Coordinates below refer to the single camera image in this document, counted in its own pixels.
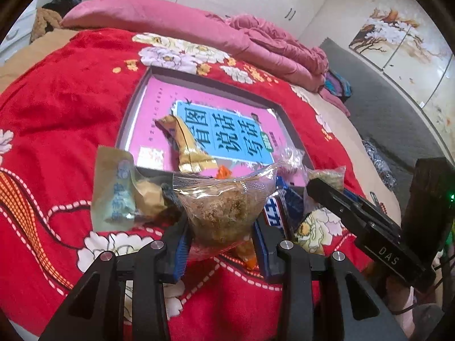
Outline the black snickers bar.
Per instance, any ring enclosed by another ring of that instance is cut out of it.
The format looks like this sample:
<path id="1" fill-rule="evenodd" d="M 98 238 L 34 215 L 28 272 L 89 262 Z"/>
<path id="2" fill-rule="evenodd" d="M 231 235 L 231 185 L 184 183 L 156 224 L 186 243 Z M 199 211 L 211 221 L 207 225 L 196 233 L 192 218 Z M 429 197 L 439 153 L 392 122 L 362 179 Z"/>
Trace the black snickers bar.
<path id="1" fill-rule="evenodd" d="M 304 199 L 281 176 L 277 177 L 275 186 L 264 205 L 266 221 L 269 226 L 278 228 L 285 239 L 293 240 L 305 220 Z"/>

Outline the clear bag brown cake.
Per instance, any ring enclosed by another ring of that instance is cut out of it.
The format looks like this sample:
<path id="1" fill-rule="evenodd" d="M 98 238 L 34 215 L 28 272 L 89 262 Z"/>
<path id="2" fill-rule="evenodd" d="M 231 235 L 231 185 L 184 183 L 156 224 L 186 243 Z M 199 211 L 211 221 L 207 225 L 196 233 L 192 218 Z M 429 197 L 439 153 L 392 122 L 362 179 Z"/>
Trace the clear bag brown cake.
<path id="1" fill-rule="evenodd" d="M 174 176 L 173 191 L 186 214 L 193 243 L 191 261 L 216 256 L 246 241 L 252 226 L 274 192 L 277 162 L 242 177 L 214 179 Z"/>

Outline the clear bag of crackers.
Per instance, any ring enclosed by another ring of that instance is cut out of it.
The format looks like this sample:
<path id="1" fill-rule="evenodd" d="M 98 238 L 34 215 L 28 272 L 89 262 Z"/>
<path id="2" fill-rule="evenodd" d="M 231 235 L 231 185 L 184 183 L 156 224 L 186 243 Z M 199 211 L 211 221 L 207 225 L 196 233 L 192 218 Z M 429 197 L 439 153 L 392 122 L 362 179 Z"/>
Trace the clear bag of crackers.
<path id="1" fill-rule="evenodd" d="M 278 175 L 288 184 L 294 186 L 305 186 L 306 174 L 303 158 L 305 153 L 294 147 L 286 146 L 276 154 Z"/>

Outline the pale green snack packet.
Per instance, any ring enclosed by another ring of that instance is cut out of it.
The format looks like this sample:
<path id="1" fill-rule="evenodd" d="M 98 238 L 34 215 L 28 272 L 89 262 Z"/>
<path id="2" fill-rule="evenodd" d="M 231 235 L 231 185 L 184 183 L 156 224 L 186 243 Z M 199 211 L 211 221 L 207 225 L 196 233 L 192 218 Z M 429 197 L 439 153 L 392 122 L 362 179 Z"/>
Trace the pale green snack packet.
<path id="1" fill-rule="evenodd" d="M 101 145 L 96 153 L 90 216 L 96 232 L 170 226 L 180 214 L 173 174 L 135 166 L 124 150 Z"/>

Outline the small square biscuit packet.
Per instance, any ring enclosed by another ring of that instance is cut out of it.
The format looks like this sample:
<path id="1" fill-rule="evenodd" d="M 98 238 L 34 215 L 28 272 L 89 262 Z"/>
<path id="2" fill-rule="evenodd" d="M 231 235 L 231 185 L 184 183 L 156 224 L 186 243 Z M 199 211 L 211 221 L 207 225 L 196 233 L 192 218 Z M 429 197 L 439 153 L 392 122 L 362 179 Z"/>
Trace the small square biscuit packet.
<path id="1" fill-rule="evenodd" d="M 305 166 L 304 180 L 309 183 L 312 179 L 321 179 L 339 192 L 344 190 L 345 166 L 336 169 L 310 169 Z M 313 211 L 320 209 L 322 206 L 316 202 L 308 193 L 308 187 L 305 187 L 303 194 L 304 200 L 304 217 L 310 215 Z"/>

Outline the gold snack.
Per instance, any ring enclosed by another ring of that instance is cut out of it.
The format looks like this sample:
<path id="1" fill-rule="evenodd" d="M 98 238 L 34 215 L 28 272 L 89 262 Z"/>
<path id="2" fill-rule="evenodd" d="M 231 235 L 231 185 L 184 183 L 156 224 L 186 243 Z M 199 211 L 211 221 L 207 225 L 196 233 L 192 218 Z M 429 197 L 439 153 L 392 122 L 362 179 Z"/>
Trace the gold snack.
<path id="1" fill-rule="evenodd" d="M 156 121 L 163 131 L 171 135 L 177 144 L 179 170 L 182 173 L 200 173 L 207 169 L 217 169 L 214 157 L 202 150 L 193 134 L 178 115 L 166 115 Z"/>

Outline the orange snack packet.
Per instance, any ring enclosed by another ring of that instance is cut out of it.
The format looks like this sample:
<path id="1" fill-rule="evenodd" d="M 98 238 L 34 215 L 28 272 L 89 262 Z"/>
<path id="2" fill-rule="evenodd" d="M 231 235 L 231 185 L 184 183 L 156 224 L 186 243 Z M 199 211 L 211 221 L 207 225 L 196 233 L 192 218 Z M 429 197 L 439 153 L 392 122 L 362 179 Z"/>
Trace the orange snack packet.
<path id="1" fill-rule="evenodd" d="M 224 165 L 221 165 L 218 167 L 217 175 L 215 178 L 230 179 L 231 176 L 232 172 Z M 248 269 L 254 269 L 258 265 L 255 248 L 251 237 L 249 237 L 248 240 L 245 240 L 243 243 L 239 244 L 235 250 L 239 259 L 245 263 L 245 266 Z"/>

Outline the grey padded headboard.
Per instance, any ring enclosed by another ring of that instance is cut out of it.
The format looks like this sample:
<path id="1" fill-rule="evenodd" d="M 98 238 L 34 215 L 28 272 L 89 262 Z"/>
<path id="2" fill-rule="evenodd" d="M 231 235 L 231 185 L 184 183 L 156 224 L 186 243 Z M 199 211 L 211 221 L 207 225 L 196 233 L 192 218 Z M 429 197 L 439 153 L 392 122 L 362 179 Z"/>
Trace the grey padded headboard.
<path id="1" fill-rule="evenodd" d="M 416 161 L 443 157 L 443 150 L 413 107 L 382 75 L 330 38 L 320 48 L 329 68 L 349 82 L 352 95 L 346 107 L 351 122 L 390 167 L 396 179 L 392 191 L 405 206 Z"/>

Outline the purple teal clothes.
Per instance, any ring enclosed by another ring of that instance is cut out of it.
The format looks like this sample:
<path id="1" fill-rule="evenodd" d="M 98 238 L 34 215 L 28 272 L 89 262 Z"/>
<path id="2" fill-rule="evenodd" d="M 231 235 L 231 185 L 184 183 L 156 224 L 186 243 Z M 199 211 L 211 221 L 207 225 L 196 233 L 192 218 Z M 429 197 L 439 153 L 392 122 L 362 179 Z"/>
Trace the purple teal clothes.
<path id="1" fill-rule="evenodd" d="M 342 102 L 346 102 L 352 95 L 350 83 L 332 70 L 328 70 L 325 75 L 325 88 Z"/>

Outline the red floral blanket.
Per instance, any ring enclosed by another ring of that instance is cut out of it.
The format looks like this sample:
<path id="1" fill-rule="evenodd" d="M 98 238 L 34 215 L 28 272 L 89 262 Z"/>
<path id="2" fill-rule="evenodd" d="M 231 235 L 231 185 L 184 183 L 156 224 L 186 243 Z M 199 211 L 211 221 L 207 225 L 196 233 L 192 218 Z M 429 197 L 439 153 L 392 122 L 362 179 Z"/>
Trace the red floral blanket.
<path id="1" fill-rule="evenodd" d="M 280 105 L 318 168 L 345 166 L 346 184 L 364 195 L 339 124 L 322 98 L 285 81 L 263 56 L 189 39 L 104 28 L 52 32 L 7 61 L 17 74 L 1 94 L 1 309 L 39 336 L 93 259 L 156 239 L 157 229 L 97 234 L 89 205 L 96 151 L 112 146 L 148 65 L 246 89 Z"/>

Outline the pink quilt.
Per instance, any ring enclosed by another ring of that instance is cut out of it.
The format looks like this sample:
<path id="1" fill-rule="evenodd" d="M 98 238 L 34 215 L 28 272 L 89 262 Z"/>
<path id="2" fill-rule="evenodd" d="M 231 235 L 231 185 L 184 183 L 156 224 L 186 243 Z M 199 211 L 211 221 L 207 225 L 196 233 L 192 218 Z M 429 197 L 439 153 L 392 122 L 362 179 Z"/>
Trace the pink quilt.
<path id="1" fill-rule="evenodd" d="M 89 0 L 72 8 L 64 28 L 119 28 L 208 45 L 291 84 L 320 94 L 343 113 L 346 106 L 325 89 L 328 58 L 283 28 L 250 14 L 232 18 L 165 0 Z"/>

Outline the white drawer cabinet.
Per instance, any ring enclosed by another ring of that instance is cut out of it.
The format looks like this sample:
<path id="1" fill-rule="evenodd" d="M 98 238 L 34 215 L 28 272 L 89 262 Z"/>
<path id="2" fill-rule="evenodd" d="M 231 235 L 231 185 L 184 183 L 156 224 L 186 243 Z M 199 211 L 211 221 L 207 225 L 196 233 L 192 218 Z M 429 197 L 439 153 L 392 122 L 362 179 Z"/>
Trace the white drawer cabinet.
<path id="1" fill-rule="evenodd" d="M 0 62 L 5 64 L 18 50 L 29 45 L 36 20 L 37 2 L 33 0 L 19 16 L 1 43 Z"/>

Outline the dark clothes pile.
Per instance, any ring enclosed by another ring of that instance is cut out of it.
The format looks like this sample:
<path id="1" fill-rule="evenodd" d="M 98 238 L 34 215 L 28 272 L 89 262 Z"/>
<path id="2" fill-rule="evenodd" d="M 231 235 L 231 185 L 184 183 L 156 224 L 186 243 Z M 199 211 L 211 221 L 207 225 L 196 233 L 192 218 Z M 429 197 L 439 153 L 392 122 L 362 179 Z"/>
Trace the dark clothes pile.
<path id="1" fill-rule="evenodd" d="M 82 0 L 52 0 L 37 8 L 30 42 L 36 41 L 48 32 L 62 29 L 62 20 L 65 15 L 81 2 Z"/>

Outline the tree wall painting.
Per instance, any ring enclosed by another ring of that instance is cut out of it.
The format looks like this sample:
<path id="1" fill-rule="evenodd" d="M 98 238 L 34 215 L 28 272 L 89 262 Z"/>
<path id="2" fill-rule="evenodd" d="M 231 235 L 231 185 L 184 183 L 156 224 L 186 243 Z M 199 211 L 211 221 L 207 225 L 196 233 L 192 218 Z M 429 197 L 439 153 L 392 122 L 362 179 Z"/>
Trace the tree wall painting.
<path id="1" fill-rule="evenodd" d="M 349 48 L 398 85 L 454 152 L 454 53 L 431 19 L 375 8 Z"/>

